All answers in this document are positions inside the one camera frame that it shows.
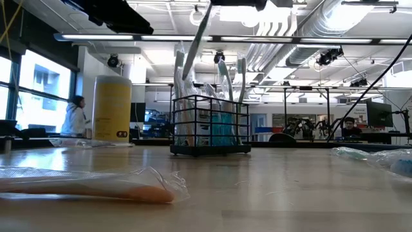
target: black wire basket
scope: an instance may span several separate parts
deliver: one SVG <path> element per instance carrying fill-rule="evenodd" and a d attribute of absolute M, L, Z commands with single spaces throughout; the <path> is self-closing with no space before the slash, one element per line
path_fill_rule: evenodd
<path fill-rule="evenodd" d="M 216 155 L 248 153 L 248 104 L 190 95 L 173 100 L 171 153 Z"/>

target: woman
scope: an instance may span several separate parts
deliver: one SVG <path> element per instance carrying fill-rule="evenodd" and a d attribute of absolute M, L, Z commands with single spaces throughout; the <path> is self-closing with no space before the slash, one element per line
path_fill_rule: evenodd
<path fill-rule="evenodd" d="M 62 136 L 84 137 L 86 124 L 88 123 L 83 112 L 85 105 L 86 103 L 82 96 L 75 96 L 67 105 L 66 118 L 61 131 Z"/>

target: table surface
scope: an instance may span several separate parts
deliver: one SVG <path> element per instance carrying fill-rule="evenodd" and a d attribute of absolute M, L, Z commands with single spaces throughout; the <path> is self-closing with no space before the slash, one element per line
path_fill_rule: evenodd
<path fill-rule="evenodd" d="M 171 156 L 168 147 L 49 148 L 0 165 L 75 171 L 180 171 L 191 198 L 170 205 L 0 195 L 0 231 L 412 231 L 412 182 L 329 150 L 253 148 L 250 155 Z"/>

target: white hoodie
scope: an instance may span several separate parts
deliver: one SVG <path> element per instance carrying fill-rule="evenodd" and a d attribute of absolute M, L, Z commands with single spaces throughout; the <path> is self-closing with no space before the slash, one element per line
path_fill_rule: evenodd
<path fill-rule="evenodd" d="M 66 108 L 66 118 L 64 119 L 61 135 L 77 137 L 82 135 L 85 129 L 86 119 L 83 109 L 70 102 Z"/>

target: yellow container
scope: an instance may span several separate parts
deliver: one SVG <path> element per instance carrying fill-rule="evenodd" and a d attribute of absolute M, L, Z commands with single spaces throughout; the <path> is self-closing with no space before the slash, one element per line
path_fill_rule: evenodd
<path fill-rule="evenodd" d="M 99 75 L 95 81 L 93 139 L 129 142 L 131 81 Z"/>

